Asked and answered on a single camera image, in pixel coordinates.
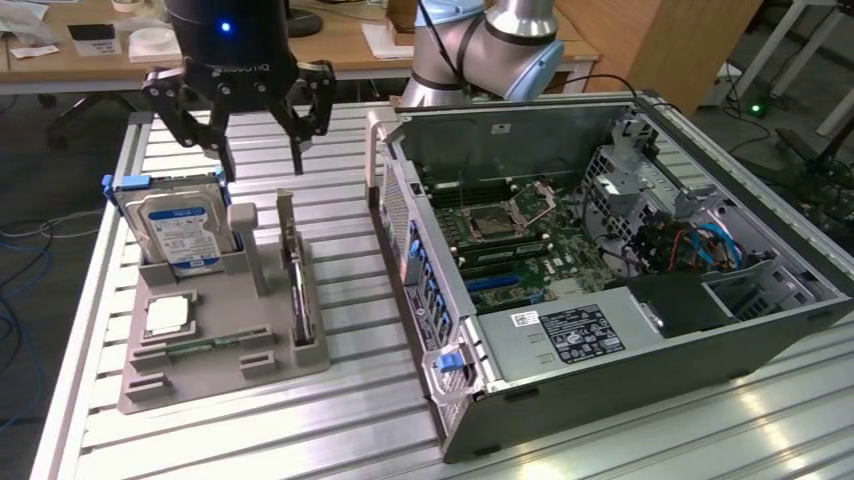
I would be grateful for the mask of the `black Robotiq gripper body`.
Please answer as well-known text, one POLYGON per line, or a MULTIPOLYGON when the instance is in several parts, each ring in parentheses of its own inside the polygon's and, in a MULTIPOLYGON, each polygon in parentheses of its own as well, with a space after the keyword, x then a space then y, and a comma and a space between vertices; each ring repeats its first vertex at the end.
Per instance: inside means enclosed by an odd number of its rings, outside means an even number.
POLYGON ((183 54, 183 83, 231 113, 285 102, 298 80, 287 3, 173 0, 166 8, 183 54))

